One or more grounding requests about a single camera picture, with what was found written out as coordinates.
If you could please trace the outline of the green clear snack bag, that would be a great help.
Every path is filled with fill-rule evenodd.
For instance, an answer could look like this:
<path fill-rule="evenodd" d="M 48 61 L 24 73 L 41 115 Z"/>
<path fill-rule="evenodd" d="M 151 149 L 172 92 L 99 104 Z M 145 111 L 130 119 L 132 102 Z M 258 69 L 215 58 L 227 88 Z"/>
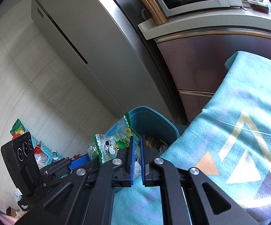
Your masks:
<path fill-rule="evenodd" d="M 135 141 L 135 160 L 140 159 L 140 135 L 132 127 L 129 112 L 104 134 L 97 133 L 93 136 L 93 142 L 86 145 L 90 160 L 98 157 L 100 164 L 117 157 L 120 149 L 129 147 L 130 138 Z"/>

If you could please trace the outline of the teal plastic trash bin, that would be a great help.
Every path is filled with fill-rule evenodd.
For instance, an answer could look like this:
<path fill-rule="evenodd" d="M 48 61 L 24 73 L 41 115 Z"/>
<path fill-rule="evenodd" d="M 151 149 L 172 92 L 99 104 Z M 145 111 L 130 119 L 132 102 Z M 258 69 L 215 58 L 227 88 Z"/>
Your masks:
<path fill-rule="evenodd" d="M 157 149 L 159 157 L 154 159 L 155 169 L 159 172 L 159 182 L 156 186 L 161 186 L 164 182 L 163 177 L 163 159 L 160 155 L 165 152 L 168 147 L 179 137 L 177 128 L 163 115 L 152 108 L 146 106 L 136 107 L 129 111 L 132 127 L 140 135 L 145 135 L 146 145 Z M 120 164 L 121 160 L 114 158 L 106 163 L 101 164 L 102 167 L 98 174 L 96 186 L 103 191 L 110 191 L 116 186 L 113 181 L 115 168 Z M 135 161 L 134 181 L 136 179 L 136 166 L 140 167 L 140 175 L 142 176 L 142 167 L 140 159 Z"/>

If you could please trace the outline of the teal storage basket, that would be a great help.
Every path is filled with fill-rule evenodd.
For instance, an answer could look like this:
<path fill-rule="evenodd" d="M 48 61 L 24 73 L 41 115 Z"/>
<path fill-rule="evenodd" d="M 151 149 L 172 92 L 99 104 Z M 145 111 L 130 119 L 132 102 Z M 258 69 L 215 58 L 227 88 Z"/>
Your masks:
<path fill-rule="evenodd" d="M 10 134 L 12 135 L 12 139 L 26 133 L 28 130 L 24 127 L 22 122 L 17 119 L 13 124 Z M 42 141 L 38 141 L 35 137 L 31 135 L 31 142 L 34 147 L 34 156 L 37 162 L 39 169 L 50 165 L 55 161 L 59 161 L 63 159 L 56 150 L 51 150 Z"/>

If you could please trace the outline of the blue patterned tablecloth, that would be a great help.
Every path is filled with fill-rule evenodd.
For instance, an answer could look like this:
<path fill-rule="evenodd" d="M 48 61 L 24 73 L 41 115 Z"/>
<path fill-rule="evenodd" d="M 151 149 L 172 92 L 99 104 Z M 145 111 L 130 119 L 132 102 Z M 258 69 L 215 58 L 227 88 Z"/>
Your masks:
<path fill-rule="evenodd" d="M 239 51 L 202 112 L 162 158 L 198 168 L 256 224 L 271 224 L 271 60 Z"/>

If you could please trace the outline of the dark brown counter cabinets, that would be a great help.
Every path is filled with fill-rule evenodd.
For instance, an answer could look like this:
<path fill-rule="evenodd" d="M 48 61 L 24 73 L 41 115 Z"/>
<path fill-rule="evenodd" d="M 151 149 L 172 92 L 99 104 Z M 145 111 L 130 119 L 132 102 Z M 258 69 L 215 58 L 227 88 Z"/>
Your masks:
<path fill-rule="evenodd" d="M 222 83 L 225 62 L 237 51 L 271 60 L 271 32 L 248 28 L 209 28 L 155 39 L 192 121 Z"/>

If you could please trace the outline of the silver refrigerator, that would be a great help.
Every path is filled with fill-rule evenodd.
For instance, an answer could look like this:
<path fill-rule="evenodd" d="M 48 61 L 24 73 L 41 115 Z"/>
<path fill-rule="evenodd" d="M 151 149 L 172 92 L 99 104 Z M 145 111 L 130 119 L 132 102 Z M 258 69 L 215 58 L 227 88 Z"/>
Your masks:
<path fill-rule="evenodd" d="M 165 60 L 138 28 L 138 0 L 32 0 L 40 31 L 115 115 L 148 106 L 174 123 L 187 116 Z"/>

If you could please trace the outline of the copper travel mug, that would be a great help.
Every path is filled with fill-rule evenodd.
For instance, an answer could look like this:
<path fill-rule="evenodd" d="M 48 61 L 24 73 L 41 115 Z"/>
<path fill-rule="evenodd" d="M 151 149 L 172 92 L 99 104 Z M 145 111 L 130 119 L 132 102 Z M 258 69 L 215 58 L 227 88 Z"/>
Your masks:
<path fill-rule="evenodd" d="M 169 22 L 157 0 L 139 0 L 139 2 L 145 7 L 156 26 Z"/>

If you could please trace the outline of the dark red food container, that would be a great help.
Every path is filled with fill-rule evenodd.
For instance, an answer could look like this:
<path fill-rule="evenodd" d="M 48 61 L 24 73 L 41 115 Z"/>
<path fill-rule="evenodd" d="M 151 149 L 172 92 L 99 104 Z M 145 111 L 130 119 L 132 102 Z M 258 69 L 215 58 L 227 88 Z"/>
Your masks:
<path fill-rule="evenodd" d="M 269 6 L 267 4 L 264 3 L 260 3 L 257 1 L 248 1 L 248 4 L 250 6 L 250 8 L 254 11 L 258 11 L 258 12 L 262 12 L 265 14 L 269 14 Z"/>

